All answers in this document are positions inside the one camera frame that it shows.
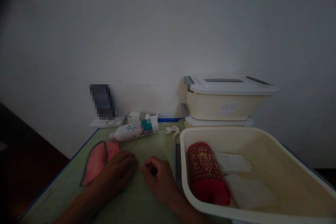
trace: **spray bottle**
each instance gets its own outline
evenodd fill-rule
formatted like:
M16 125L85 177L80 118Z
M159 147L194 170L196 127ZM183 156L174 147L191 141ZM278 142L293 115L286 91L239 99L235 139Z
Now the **spray bottle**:
M150 112L144 112L144 111L132 111L129 112L126 116L127 123L135 123L138 121L147 120L150 117L157 116L157 113L150 113Z
M127 140L142 137L159 131L158 115L150 116L146 114L146 119L131 124L126 124L117 128L117 130L109 135L111 140L124 142Z

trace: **blue table edge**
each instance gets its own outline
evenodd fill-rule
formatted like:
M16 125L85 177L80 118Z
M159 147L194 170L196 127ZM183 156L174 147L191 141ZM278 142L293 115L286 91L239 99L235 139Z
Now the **blue table edge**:
M177 123L179 120L183 118L158 118L158 123ZM49 188L49 186L57 179L57 177L61 174L61 172L70 164L70 162L75 158L75 156L83 149L83 147L90 141L90 139L97 133L99 128L90 136L90 138L83 144L83 146L75 153L75 155L69 160L69 162L62 168L62 170L57 173L56 177L47 185L47 187L38 195L38 197L30 204L30 206L26 209L26 211L19 217L18 221L20 221L26 213L32 208L32 206L38 201L38 199L42 196L42 194ZM316 176L318 176L321 180L323 180L328 186L330 186L332 189L335 190L333 185L331 185L325 178L323 178L317 171L310 168L308 165L306 165L304 162L302 162L301 159L299 159L286 145L281 143L295 158L297 158L302 164L304 164L309 170L311 170Z

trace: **storage box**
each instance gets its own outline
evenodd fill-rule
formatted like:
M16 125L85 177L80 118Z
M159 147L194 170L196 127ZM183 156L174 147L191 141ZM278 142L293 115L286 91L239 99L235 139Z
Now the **storage box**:
M181 110L184 118L184 127L209 127L209 126L252 126L253 120L248 117L245 121L211 121L211 120L196 120L189 112L188 105L185 103L181 104Z
M183 190L197 210L255 223L336 223L336 191L267 132L252 127L188 128L182 131L180 142ZM247 157L278 203L242 210L196 199L188 184L187 150L197 142L209 144L215 152Z
M187 104L196 120L245 121L279 89L243 76L185 76Z

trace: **red cylindrical object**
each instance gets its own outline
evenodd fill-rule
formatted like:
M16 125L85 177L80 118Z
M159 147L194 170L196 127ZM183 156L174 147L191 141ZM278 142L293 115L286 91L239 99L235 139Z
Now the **red cylindrical object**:
M194 196L203 202L229 205L230 192L211 147L203 142L195 143L188 148L187 159Z

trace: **table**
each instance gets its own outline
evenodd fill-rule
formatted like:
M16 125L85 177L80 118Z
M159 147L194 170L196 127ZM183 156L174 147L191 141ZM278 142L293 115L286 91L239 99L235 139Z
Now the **table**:
M160 122L159 130L176 125L180 131L184 129L183 120L178 122ZM79 183L84 166L92 147L99 141L108 141L109 134L116 128L98 129L83 145L66 167L57 175L45 191L21 217L20 223L51 223L82 193L85 188ZM144 136L121 145L122 150L134 152L142 164L152 155L167 160L173 167L174 142L179 143L179 135L173 140L173 133L164 132ZM211 217L216 222L230 223L229 220ZM159 204L149 191L144 178L137 169L128 183L127 189L109 201L93 218L92 223L177 223L174 214Z

